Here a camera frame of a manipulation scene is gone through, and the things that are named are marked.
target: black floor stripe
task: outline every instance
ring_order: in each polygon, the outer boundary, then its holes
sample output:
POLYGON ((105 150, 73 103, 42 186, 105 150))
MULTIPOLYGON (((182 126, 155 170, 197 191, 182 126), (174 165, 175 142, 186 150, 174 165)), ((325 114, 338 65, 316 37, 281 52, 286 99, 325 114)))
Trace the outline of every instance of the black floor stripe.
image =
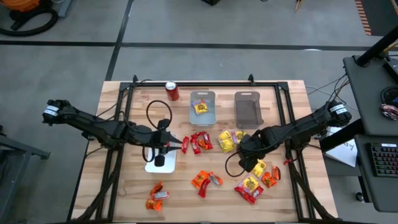
POLYGON ((171 43, 121 43, 120 47, 168 48, 168 49, 253 49, 253 50, 337 50, 366 51, 365 46, 324 46, 324 45, 264 45, 264 44, 171 44, 171 43))
POLYGON ((0 40, 0 45, 22 46, 71 46, 71 47, 114 47, 115 42, 65 42, 65 41, 18 41, 0 40))
POLYGON ((113 49, 111 61, 109 63, 109 67, 108 67, 108 71, 106 72, 105 81, 112 80, 113 71, 116 66, 116 61, 118 60, 118 56, 119 56, 120 45, 121 45, 121 42, 123 41, 124 33, 126 32, 127 23, 129 22, 130 12, 131 12, 131 8, 132 8, 132 2, 134 2, 134 0, 129 0, 129 2, 127 3, 126 11, 124 12, 122 24, 120 26, 118 39, 116 41, 116 46, 113 49))

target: wooden table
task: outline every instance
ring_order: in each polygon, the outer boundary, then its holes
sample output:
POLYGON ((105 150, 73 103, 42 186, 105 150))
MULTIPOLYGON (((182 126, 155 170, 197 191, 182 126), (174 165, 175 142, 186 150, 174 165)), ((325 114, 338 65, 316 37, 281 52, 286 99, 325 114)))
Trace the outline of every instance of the wooden table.
MULTIPOLYGON (((288 81, 294 114, 296 119, 311 113, 307 92, 303 81, 288 81)), ((105 82, 97 113, 101 113, 113 104, 118 97, 120 82, 105 82)), ((145 87, 136 88, 132 99, 130 120, 137 124, 150 126, 146 118, 146 106, 152 100, 164 100, 172 108, 173 120, 170 130, 177 134, 179 139, 191 135, 197 130, 189 123, 190 92, 194 90, 212 90, 216 93, 217 123, 210 134, 214 149, 202 150, 202 154, 194 155, 189 146, 187 153, 177 152, 177 164, 171 174, 151 174, 144 170, 141 148, 126 145, 124 148, 123 163, 119 181, 118 197, 114 211, 114 222, 292 222, 297 221, 297 214, 292 193, 292 184, 289 169, 283 165, 285 148, 283 145, 269 153, 264 161, 266 171, 277 165, 281 169, 282 180, 275 187, 267 189, 255 205, 248 204, 240 194, 233 189, 244 178, 229 177, 224 170, 224 163, 229 154, 223 154, 216 142, 217 135, 224 129, 234 129, 234 94, 236 91, 258 91, 261 95, 260 106, 264 124, 260 128, 280 124, 275 91, 269 87, 184 87, 180 88, 180 99, 169 101, 164 88, 145 87), (190 183, 200 170, 213 171, 224 180, 222 186, 209 184, 206 198, 198 196, 198 190, 190 183), (149 192, 159 181, 163 181, 164 189, 170 192, 170 198, 164 200, 161 212, 147 210, 146 200, 149 192)), ((284 101, 285 117, 288 119, 284 101)), ((109 111, 103 115, 108 118, 114 114, 109 111)), ((162 104, 153 104, 149 111, 150 118, 157 123, 158 119, 167 118, 169 112, 162 104)), ((88 152, 98 148, 97 142, 91 142, 88 152)), ((303 156, 307 166, 310 188, 321 204, 334 216, 337 216, 328 176, 322 153, 319 149, 304 150, 303 156)), ((72 218, 81 215, 92 202, 100 190, 106 150, 100 150, 90 155, 83 168, 78 194, 72 218)), ((232 158, 228 164, 231 173, 241 172, 238 165, 238 156, 232 158)), ((304 214, 307 214, 304 194, 300 191, 300 198, 304 214)), ((107 212, 107 201, 104 215, 107 212)))

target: robotic arm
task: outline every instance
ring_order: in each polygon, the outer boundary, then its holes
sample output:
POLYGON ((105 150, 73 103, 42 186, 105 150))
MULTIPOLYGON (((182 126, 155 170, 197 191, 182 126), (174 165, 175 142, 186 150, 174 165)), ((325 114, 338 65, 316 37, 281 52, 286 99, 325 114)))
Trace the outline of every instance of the robotic arm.
POLYGON ((253 170, 257 159, 276 150, 286 139, 292 149, 305 147, 311 136, 320 133, 328 126, 341 127, 349 123, 351 114, 342 103, 331 101, 314 113, 285 126, 272 126, 257 130, 252 136, 243 137, 238 146, 239 165, 247 172, 253 170))
POLYGON ((157 166, 163 166, 161 157, 164 154, 181 149, 181 147, 165 146, 169 142, 182 143, 166 131, 170 123, 168 119, 160 120, 157 130, 152 131, 147 126, 137 125, 131 121, 98 118, 76 109, 67 100, 49 100, 47 104, 48 106, 43 112, 43 123, 50 126, 53 124, 69 124, 82 130, 81 135, 83 137, 90 139, 90 136, 94 136, 103 147, 108 149, 118 147, 123 143, 159 149, 160 157, 155 158, 160 161, 155 161, 157 166))

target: white paper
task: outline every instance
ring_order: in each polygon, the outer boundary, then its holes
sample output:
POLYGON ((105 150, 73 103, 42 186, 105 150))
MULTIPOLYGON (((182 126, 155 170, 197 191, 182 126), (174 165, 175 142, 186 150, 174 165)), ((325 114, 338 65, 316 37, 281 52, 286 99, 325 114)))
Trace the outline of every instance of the white paper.
MULTIPOLYGON (((327 130, 328 133, 326 135, 331 136, 333 133, 341 130, 341 128, 329 127, 327 130)), ((334 149, 327 151, 325 155, 351 167, 355 167, 357 153, 358 150, 356 148, 355 141, 354 139, 352 139, 344 144, 335 147, 334 149)))

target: concrete floor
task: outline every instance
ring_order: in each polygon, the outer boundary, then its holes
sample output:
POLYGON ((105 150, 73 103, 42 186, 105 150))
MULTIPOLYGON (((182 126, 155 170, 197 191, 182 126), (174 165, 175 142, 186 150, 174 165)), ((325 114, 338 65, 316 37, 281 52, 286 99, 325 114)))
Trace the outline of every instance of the concrete floor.
MULTIPOLYGON (((0 40, 115 42, 128 0, 74 1, 70 14, 44 34, 0 40)), ((123 42, 282 45, 275 50, 122 47, 112 80, 305 80, 322 86, 344 74, 344 57, 362 52, 289 50, 291 45, 371 46, 354 0, 222 0, 210 7, 199 0, 135 0, 123 42)), ((26 27, 48 19, 37 16, 26 27)), ((0 7, 0 26, 9 26, 0 7)), ((87 141, 69 126, 42 124, 48 99, 68 99, 95 113, 113 47, 0 45, 0 124, 8 136, 51 152, 47 161, 29 164, 12 219, 29 223, 62 222, 72 201, 87 141)), ((323 89, 332 92, 333 86, 323 89)), ((340 95, 356 107, 350 88, 340 95)), ((309 96, 312 108, 328 95, 309 96)), ((349 109, 357 119, 357 111, 349 109)), ((355 177, 331 177, 340 218, 393 223, 396 214, 378 213, 354 199, 355 177)))

